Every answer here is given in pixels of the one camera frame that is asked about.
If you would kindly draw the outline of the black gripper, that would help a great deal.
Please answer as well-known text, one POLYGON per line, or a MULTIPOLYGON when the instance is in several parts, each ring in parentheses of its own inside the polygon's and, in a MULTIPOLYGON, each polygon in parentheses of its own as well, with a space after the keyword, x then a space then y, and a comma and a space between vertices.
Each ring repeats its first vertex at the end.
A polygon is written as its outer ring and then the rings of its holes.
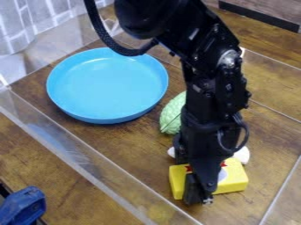
POLYGON ((183 107, 179 116, 179 133, 174 136, 175 164, 187 163, 192 173, 184 178, 182 200, 186 205, 212 203, 216 182, 207 182, 204 188, 199 179, 216 179, 220 163, 245 146, 249 130, 241 114, 235 112, 222 120, 200 122, 183 107))

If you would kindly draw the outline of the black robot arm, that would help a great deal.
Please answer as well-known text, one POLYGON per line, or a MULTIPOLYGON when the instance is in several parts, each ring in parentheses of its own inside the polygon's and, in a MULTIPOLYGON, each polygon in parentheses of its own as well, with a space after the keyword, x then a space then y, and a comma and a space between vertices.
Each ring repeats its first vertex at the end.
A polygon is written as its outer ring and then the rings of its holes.
POLYGON ((174 137, 175 162, 186 163, 183 202, 212 202, 220 164, 246 145, 239 111, 250 92, 241 72, 238 38, 200 0, 115 0, 121 29, 155 39, 179 57, 186 103, 174 137))

